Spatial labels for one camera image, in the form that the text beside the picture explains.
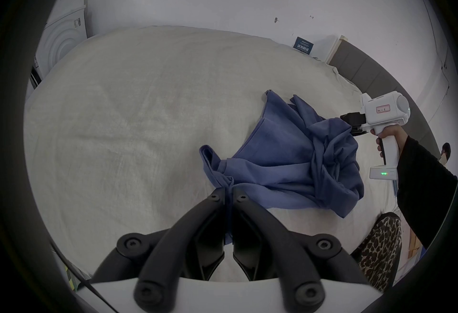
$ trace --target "screw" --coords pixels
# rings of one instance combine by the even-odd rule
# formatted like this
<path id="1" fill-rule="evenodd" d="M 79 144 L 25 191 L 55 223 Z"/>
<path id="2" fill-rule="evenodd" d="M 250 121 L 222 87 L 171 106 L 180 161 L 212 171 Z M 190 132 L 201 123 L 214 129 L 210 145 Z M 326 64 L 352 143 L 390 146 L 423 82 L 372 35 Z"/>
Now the screw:
<path id="1" fill-rule="evenodd" d="M 327 239 L 322 239 L 318 241 L 317 246 L 321 249 L 331 249 L 333 246 L 332 243 Z"/>
<path id="2" fill-rule="evenodd" d="M 297 288 L 295 298 L 300 305 L 318 305 L 324 300 L 324 290 L 321 284 L 309 282 Z"/>
<path id="3" fill-rule="evenodd" d="M 124 243 L 127 249 L 136 249 L 141 246 L 141 241 L 136 238 L 130 238 Z"/>
<path id="4" fill-rule="evenodd" d="M 158 305 L 163 300 L 161 288 L 151 282 L 141 282 L 137 285 L 136 291 L 139 292 L 137 299 L 148 305 Z"/>

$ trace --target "finger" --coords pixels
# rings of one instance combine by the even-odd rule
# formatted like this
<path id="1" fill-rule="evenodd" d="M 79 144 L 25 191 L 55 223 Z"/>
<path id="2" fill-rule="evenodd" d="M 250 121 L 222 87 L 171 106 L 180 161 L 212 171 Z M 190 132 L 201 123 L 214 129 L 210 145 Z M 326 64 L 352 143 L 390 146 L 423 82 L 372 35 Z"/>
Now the finger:
<path id="1" fill-rule="evenodd" d="M 387 126 L 381 133 L 378 134 L 379 138 L 386 138 L 386 136 L 395 136 L 398 129 L 401 128 L 399 125 Z"/>

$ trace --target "white bedsheet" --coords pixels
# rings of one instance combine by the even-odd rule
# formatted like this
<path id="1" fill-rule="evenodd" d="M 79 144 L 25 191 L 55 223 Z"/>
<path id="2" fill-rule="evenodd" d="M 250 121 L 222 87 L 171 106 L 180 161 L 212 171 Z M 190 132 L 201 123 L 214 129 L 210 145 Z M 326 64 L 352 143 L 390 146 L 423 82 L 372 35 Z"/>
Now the white bedsheet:
<path id="1" fill-rule="evenodd" d="M 209 195 L 198 149 L 232 156 L 272 89 L 324 117 L 359 109 L 360 91 L 337 70 L 269 39 L 186 27 L 117 30 L 66 55 L 26 103 L 26 163 L 51 236 L 93 273 L 125 233 L 169 228 Z M 352 252 L 391 186 L 370 180 L 375 138 L 357 138 L 365 193 L 344 219 L 329 210 L 271 212 L 289 229 L 330 233 Z M 212 280 L 245 277 L 230 253 Z"/>

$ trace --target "black sleeve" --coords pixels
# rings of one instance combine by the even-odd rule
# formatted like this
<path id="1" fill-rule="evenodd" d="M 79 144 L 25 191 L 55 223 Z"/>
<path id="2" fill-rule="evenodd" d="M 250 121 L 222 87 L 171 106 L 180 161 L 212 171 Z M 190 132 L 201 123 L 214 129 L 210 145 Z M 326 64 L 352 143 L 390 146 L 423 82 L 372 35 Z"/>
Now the black sleeve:
<path id="1" fill-rule="evenodd" d="M 398 163 L 398 205 L 426 248 L 444 221 L 457 183 L 428 150 L 407 138 Z"/>

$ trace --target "blue sign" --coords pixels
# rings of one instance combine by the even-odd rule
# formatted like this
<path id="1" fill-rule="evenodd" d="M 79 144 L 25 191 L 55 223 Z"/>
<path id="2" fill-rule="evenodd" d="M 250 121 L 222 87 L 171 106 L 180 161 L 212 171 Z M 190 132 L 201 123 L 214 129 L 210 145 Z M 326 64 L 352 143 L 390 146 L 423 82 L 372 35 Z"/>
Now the blue sign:
<path id="1" fill-rule="evenodd" d="M 310 51 L 312 50 L 313 43 L 310 43 L 309 41 L 306 41 L 305 39 L 302 39 L 301 37 L 297 37 L 296 43 L 294 43 L 293 48 L 296 48 L 297 50 L 310 54 Z"/>

